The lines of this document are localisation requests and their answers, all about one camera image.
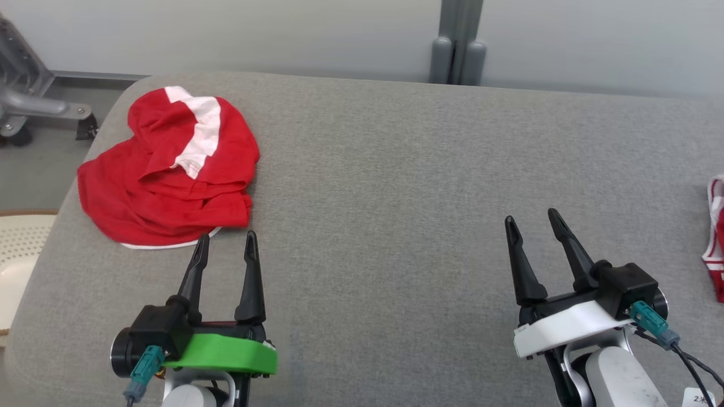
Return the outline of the red jersey with white trim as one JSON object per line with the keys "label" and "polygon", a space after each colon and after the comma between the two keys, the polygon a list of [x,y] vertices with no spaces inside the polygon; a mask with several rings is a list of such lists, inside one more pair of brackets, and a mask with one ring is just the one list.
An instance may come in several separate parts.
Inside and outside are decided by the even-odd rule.
{"label": "red jersey with white trim", "polygon": [[717,175],[708,186],[709,243],[703,263],[713,281],[714,294],[724,304],[724,174]]}

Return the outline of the grey cylindrical post foot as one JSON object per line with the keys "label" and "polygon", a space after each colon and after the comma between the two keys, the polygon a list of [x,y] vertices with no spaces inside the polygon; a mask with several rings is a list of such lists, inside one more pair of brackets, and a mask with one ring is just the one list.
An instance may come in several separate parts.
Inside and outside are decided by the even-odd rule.
{"label": "grey cylindrical post foot", "polygon": [[465,86],[480,86],[484,62],[486,57],[486,44],[482,41],[471,41],[464,49],[460,68],[459,84]]}
{"label": "grey cylindrical post foot", "polygon": [[455,43],[447,36],[438,36],[432,43],[429,82],[432,84],[449,83]]}

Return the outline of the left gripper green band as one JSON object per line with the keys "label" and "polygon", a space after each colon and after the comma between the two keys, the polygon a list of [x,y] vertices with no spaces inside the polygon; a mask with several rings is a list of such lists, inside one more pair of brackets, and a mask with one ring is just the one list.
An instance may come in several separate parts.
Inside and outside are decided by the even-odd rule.
{"label": "left gripper green band", "polygon": [[[188,312],[199,312],[202,273],[209,260],[210,236],[197,240],[191,260],[178,289],[186,299]],[[235,321],[251,326],[206,326],[195,332],[178,358],[167,357],[163,368],[204,369],[223,373],[269,377],[277,374],[278,353],[261,325],[266,321],[266,306],[257,235],[247,232],[244,248],[246,264],[242,296],[235,309]]]}

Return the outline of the grey fabric sofa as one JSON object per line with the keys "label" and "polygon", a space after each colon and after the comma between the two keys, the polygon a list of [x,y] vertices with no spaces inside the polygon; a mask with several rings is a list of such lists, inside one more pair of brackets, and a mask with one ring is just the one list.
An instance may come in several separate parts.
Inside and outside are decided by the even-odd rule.
{"label": "grey fabric sofa", "polygon": [[724,101],[205,72],[145,78],[244,116],[275,376],[251,407],[558,407],[543,357],[517,358],[512,215],[550,296],[572,290],[546,212],[594,261],[659,281],[683,350],[724,376],[724,304],[701,255],[724,173]]}

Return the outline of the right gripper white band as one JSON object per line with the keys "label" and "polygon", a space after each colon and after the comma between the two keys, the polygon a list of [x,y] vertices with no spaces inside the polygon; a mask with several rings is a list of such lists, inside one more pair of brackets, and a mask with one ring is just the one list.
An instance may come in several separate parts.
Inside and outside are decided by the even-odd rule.
{"label": "right gripper white band", "polygon": [[515,302],[520,306],[518,327],[514,330],[517,357],[532,358],[559,346],[592,341],[610,331],[622,335],[618,346],[631,353],[627,336],[632,321],[617,320],[600,306],[596,301],[596,281],[591,275],[594,262],[558,210],[549,208],[548,218],[554,237],[563,245],[566,253],[574,276],[572,289],[575,293],[546,299],[548,292],[537,280],[528,261],[522,233],[514,217],[507,216],[505,234],[510,270]]}

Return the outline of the white perforated laundry basket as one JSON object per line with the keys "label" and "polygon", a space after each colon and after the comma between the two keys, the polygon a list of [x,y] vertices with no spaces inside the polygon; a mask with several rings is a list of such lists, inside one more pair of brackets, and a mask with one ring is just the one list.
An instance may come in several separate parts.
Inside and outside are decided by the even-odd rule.
{"label": "white perforated laundry basket", "polygon": [[5,346],[56,210],[0,211],[0,346]]}

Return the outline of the red shorts with white stripe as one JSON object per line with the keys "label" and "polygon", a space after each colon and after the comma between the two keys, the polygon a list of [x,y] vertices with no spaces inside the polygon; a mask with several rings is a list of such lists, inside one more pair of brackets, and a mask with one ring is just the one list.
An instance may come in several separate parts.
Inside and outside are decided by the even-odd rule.
{"label": "red shorts with white stripe", "polygon": [[155,250],[248,227],[260,150],[237,108],[166,86],[140,96],[127,124],[130,139],[77,171],[81,207],[106,237]]}

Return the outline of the grey partition post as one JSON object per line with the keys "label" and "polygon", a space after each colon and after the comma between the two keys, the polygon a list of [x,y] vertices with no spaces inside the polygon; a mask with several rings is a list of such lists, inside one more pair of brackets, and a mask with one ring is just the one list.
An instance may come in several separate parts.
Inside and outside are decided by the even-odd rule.
{"label": "grey partition post", "polygon": [[438,36],[455,43],[449,85],[460,85],[460,68],[464,49],[477,38],[484,0],[442,0]]}

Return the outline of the white paper label tag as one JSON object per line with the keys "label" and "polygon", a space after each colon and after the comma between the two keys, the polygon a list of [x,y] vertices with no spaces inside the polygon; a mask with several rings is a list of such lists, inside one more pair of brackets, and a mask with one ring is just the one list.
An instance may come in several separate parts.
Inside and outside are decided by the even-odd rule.
{"label": "white paper label tag", "polygon": [[686,387],[683,392],[681,407],[717,407],[716,396],[708,391],[704,396],[698,387]]}

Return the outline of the grey metal rack frame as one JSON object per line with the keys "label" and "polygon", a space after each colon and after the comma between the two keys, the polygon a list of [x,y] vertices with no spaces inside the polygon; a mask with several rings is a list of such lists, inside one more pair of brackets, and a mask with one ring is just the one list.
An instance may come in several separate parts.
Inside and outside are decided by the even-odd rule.
{"label": "grey metal rack frame", "polygon": [[46,98],[54,75],[7,18],[0,14],[0,147],[29,118],[70,119],[93,114],[88,104]]}

